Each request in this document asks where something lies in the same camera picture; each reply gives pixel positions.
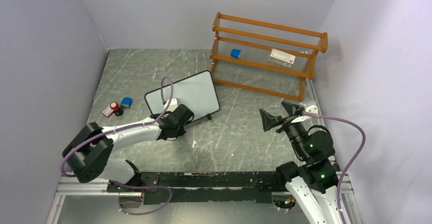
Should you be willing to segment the small whiteboard black frame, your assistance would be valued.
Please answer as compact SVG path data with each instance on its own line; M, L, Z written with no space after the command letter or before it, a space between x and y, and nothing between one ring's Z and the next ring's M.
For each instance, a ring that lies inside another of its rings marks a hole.
M217 96L212 74L205 70L173 83L173 98L178 105L187 106L193 113L195 122L207 118L220 110L220 102ZM164 109L164 101L170 98L170 85L147 92L144 95L145 102L152 114L159 114Z

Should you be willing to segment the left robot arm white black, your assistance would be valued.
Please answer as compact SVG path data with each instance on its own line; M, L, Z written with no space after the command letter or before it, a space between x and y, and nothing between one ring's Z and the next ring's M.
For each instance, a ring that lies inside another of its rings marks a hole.
M112 159L111 154L142 142L178 138L193 118L192 110L181 104L161 117L153 115L117 127L89 123L62 153L64 164L71 170L64 176L75 177L80 183L103 178L135 191L143 185L141 172L131 161Z

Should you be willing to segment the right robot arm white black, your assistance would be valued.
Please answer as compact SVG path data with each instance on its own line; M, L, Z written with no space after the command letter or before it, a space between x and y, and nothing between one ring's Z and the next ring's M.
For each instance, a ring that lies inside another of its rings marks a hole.
M285 133L296 158L276 168L275 185L288 190L309 223L350 223L339 190L339 177L329 158L335 155L330 131L322 125L305 129L302 122L318 115L315 102L295 105L282 102L287 117L273 116L264 109L259 113L264 131L273 128Z

